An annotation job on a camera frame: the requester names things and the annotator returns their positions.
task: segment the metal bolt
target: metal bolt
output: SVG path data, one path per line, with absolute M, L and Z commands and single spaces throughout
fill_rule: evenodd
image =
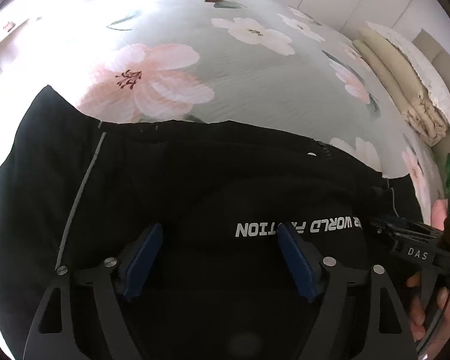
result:
M 373 272 L 375 272 L 376 274 L 382 275 L 385 273 L 385 268 L 383 268 L 381 265 L 374 265 Z
M 68 272 L 68 268 L 67 268 L 66 266 L 64 266 L 64 265 L 59 266 L 59 267 L 56 269 L 56 274 L 57 274 L 57 275 L 60 275 L 60 276 L 65 275 L 67 272 Z
M 324 263 L 326 266 L 335 266 L 335 265 L 337 264 L 337 261 L 336 261 L 336 259 L 334 259 L 333 257 L 325 257 L 325 258 L 323 259 L 323 263 Z
M 106 267 L 108 267 L 108 268 L 110 268 L 110 267 L 112 267 L 112 266 L 115 266 L 115 265 L 116 265 L 116 258 L 115 258 L 115 257 L 108 257 L 108 258 L 106 258 L 106 259 L 103 261 L 103 264 L 104 264 Z

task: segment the floral bedsheet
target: floral bedsheet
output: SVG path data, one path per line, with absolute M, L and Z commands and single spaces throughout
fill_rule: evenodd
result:
M 51 84 L 104 121 L 275 128 L 339 147 L 385 177 L 410 173 L 425 223 L 443 198 L 430 149 L 350 40 L 303 12 L 272 0 L 93 0 L 55 23 L 40 57 L 10 73 L 20 92 L 2 85 L 7 101 L 31 102 Z

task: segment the flower center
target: flower center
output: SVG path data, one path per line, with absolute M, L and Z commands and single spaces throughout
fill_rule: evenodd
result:
M 263 36 L 263 34 L 260 31 L 251 30 L 250 28 L 248 29 L 248 31 L 251 32 L 252 34 L 257 34 L 258 36 Z
M 130 89 L 133 89 L 133 86 L 137 83 L 137 81 L 142 78 L 142 72 L 130 71 L 130 69 L 128 69 L 126 72 L 115 77 L 116 78 L 123 77 L 119 82 L 116 83 L 116 85 L 120 86 L 120 89 L 125 88 L 127 85 L 130 85 Z

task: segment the human hand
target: human hand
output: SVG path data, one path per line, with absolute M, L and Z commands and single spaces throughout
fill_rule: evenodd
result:
M 414 274 L 406 281 L 407 287 L 417 287 L 420 284 L 420 272 Z M 437 305 L 441 309 L 445 307 L 445 302 L 449 295 L 449 290 L 445 287 L 441 288 L 437 294 Z M 425 311 L 420 303 L 419 296 L 415 296 L 410 304 L 410 329 L 412 331 L 414 341 L 421 340 L 425 335 Z M 443 313 L 443 321 L 438 328 L 437 334 L 433 337 L 432 342 L 427 348 L 427 360 L 434 359 L 441 351 L 447 340 L 450 338 L 450 300 Z

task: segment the black garment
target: black garment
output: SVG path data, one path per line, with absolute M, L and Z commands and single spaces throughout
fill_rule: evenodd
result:
M 46 87 L 0 168 L 0 328 L 18 359 L 104 132 L 61 264 L 96 266 L 151 221 L 163 225 L 143 295 L 122 305 L 152 358 L 229 359 L 243 341 L 256 343 L 248 358 L 293 358 L 314 311 L 298 295 L 272 223 L 297 222 L 304 239 L 345 266 L 376 260 L 359 218 L 393 214 L 391 194 L 378 197 L 386 180 L 345 152 L 234 122 L 99 123 Z M 420 221 L 409 176 L 392 184 L 399 214 Z M 325 231 L 339 218 L 344 228 Z M 91 322 L 76 307 L 87 335 Z

